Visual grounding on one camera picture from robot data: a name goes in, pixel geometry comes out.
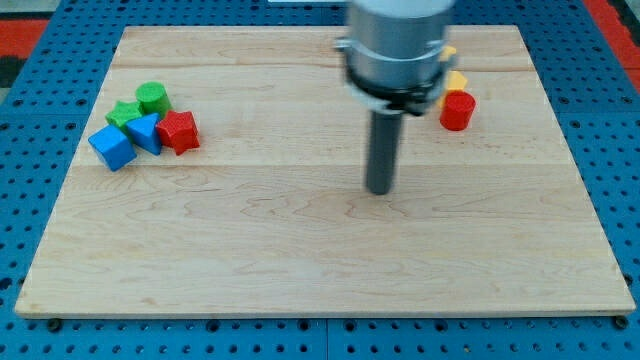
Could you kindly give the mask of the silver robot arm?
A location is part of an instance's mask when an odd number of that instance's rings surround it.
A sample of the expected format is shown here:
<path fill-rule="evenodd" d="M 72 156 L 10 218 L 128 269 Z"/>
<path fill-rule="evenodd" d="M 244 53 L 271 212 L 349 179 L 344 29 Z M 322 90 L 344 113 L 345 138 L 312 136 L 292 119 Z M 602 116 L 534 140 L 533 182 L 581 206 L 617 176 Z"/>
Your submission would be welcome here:
<path fill-rule="evenodd" d="M 352 0 L 335 41 L 351 94 L 376 117 L 424 114 L 445 92 L 454 0 Z"/>

